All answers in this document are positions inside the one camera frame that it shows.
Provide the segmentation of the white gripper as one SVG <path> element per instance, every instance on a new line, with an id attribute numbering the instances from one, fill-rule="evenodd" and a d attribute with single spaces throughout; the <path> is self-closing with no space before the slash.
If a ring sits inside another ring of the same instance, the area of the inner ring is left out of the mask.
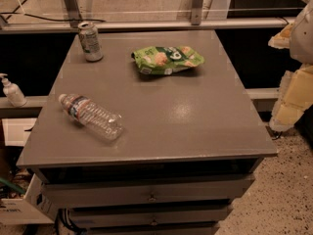
<path id="1" fill-rule="evenodd" d="M 303 64 L 295 72 L 287 70 L 279 88 L 269 126 L 284 132 L 294 126 L 313 105 L 313 0 L 296 17 L 268 41 L 270 47 L 289 49 L 291 57 Z"/>

